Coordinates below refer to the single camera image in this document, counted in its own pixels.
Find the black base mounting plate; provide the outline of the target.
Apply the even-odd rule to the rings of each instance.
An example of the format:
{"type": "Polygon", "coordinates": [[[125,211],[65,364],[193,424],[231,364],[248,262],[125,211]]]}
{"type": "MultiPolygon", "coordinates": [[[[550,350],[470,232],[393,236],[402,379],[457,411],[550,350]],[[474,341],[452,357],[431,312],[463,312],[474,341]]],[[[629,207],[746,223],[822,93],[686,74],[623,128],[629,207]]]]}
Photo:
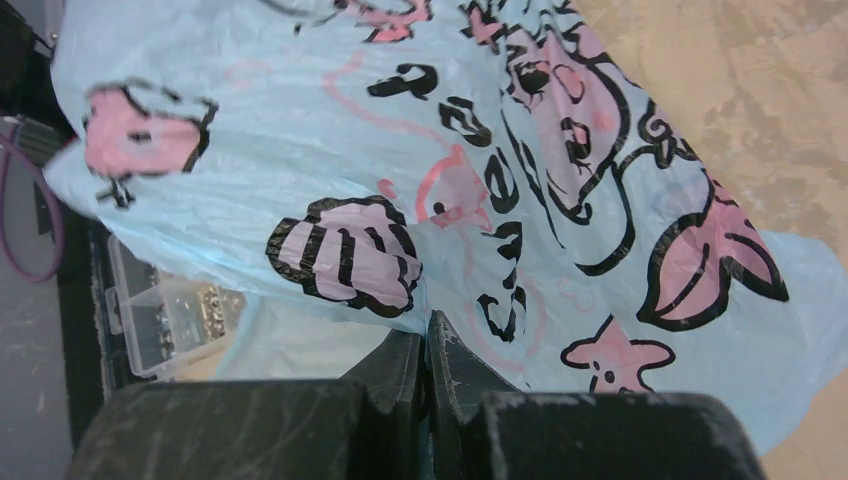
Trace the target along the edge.
{"type": "Polygon", "coordinates": [[[113,335],[106,290],[114,285],[108,230],[60,206],[64,250],[57,274],[71,444],[76,449],[101,407],[135,383],[124,339],[113,335]]]}

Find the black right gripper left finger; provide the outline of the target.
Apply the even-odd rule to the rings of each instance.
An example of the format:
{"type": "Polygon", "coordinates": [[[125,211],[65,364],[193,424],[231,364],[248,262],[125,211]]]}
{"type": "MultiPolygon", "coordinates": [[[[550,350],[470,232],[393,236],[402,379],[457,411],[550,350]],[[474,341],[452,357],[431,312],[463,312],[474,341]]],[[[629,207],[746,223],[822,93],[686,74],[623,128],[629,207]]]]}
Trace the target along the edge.
{"type": "Polygon", "coordinates": [[[415,479],[424,341],[392,332],[338,380],[149,383],[100,410],[70,479],[415,479]]]}

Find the clear plastic organizer box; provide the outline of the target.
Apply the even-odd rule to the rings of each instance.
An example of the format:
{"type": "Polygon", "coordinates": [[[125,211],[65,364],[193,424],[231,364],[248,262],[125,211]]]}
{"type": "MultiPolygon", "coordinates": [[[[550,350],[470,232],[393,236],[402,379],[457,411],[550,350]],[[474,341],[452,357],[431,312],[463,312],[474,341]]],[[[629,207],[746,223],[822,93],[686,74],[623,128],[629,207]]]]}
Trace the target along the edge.
{"type": "Polygon", "coordinates": [[[114,285],[105,290],[110,332],[126,345],[130,371],[166,379],[223,352],[247,305],[243,294],[165,272],[107,241],[114,285]]]}

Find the light blue printed plastic bag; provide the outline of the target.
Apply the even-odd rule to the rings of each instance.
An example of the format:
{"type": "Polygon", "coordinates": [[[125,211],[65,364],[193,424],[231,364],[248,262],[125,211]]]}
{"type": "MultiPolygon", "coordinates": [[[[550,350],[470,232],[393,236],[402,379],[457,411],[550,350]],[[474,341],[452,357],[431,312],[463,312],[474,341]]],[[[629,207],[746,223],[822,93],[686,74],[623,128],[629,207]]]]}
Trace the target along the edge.
{"type": "Polygon", "coordinates": [[[235,377],[433,313],[525,391],[698,392],[776,446],[847,278],[762,232],[569,1],[71,1],[56,194],[272,315],[235,377]]]}

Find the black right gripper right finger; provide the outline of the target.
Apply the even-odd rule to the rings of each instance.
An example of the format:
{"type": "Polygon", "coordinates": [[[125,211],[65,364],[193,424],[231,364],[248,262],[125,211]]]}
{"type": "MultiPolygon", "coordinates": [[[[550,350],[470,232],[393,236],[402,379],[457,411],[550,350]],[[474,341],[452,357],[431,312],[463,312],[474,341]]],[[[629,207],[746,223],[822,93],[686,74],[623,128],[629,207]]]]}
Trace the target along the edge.
{"type": "Polygon", "coordinates": [[[762,479],[741,424],[697,394],[524,393],[435,310],[427,397],[437,479],[762,479]]]}

